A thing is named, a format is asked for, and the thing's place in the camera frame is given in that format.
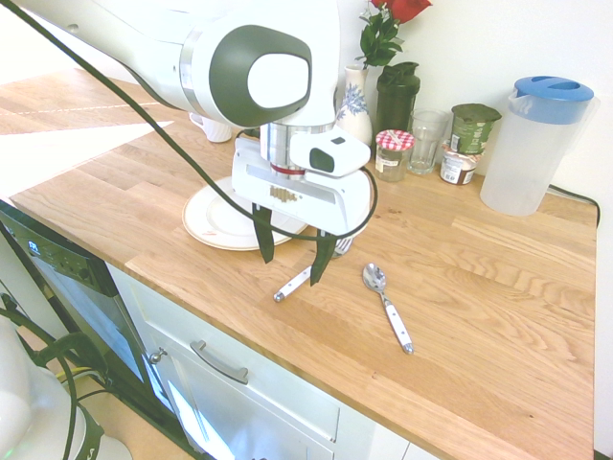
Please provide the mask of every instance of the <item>shaker bottle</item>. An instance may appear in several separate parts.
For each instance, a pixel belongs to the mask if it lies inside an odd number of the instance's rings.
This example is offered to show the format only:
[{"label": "shaker bottle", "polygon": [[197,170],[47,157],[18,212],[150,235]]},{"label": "shaker bottle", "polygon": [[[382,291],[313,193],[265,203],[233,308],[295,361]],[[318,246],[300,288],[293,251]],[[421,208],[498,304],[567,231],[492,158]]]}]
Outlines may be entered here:
[{"label": "shaker bottle", "polygon": [[481,189],[483,202],[511,216],[535,212],[593,98],[590,88],[572,80],[518,80]]},{"label": "shaker bottle", "polygon": [[409,130],[420,79],[415,75],[416,62],[386,65],[376,81],[375,134],[386,129]]}]

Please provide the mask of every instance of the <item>cup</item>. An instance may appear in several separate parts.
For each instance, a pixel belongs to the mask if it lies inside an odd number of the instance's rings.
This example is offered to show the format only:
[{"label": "cup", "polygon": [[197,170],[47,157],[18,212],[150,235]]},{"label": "cup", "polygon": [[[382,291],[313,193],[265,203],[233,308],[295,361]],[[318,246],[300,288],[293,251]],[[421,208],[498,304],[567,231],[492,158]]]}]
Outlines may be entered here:
[{"label": "cup", "polygon": [[425,108],[411,114],[411,134],[415,145],[411,151],[408,170],[415,174],[428,174],[434,170],[437,147],[441,144],[449,114],[442,110]]},{"label": "cup", "polygon": [[190,112],[190,120],[204,131],[209,142],[220,143],[232,139],[232,127],[229,125],[216,122],[215,120],[192,112]]},{"label": "cup", "polygon": [[483,153],[494,122],[502,117],[500,112],[482,103],[462,103],[451,111],[451,149],[464,155]]}]

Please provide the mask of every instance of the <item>dishwasher door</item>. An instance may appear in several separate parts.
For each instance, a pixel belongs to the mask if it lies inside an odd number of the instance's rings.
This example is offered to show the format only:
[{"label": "dishwasher door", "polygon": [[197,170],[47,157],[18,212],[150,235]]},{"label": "dishwasher door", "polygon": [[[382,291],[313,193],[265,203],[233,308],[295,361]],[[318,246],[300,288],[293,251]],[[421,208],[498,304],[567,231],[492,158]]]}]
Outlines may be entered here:
[{"label": "dishwasher door", "polygon": [[86,333],[104,354],[120,397],[170,437],[182,433],[104,261],[3,201],[0,221],[15,252],[42,277],[42,289],[53,292],[45,292],[56,300],[49,308],[66,330]]}]

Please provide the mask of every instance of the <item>plate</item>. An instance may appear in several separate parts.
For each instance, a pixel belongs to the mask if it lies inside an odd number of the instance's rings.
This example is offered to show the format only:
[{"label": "plate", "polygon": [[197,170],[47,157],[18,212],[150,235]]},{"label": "plate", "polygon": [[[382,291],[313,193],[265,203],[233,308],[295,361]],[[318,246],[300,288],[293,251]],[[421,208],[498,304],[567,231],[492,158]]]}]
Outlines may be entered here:
[{"label": "plate", "polygon": [[[238,196],[232,189],[232,177],[216,181],[217,186],[243,209],[251,213],[251,201]],[[271,223],[291,233],[301,233],[307,225],[281,213],[272,213]],[[232,208],[207,186],[195,194],[183,209],[183,225],[190,235],[212,247],[231,251],[260,249],[253,221]],[[290,237],[273,232],[275,244],[290,240]]]}]

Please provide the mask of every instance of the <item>fork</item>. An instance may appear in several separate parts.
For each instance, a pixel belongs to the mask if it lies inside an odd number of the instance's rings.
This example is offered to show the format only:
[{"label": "fork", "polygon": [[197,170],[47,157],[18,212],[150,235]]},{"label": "fork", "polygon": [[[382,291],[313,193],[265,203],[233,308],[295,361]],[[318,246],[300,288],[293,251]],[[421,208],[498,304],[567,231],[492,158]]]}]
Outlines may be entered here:
[{"label": "fork", "polygon": [[[336,242],[336,245],[334,246],[332,258],[337,259],[347,254],[347,251],[349,251],[349,248],[352,246],[352,243],[353,238],[343,238],[342,240],[338,240]],[[292,278],[285,286],[279,289],[277,293],[273,296],[275,302],[281,302],[285,297],[287,297],[294,290],[299,288],[307,279],[309,279],[310,270],[312,267],[313,265],[309,265],[301,273],[298,273],[294,278]]]}]

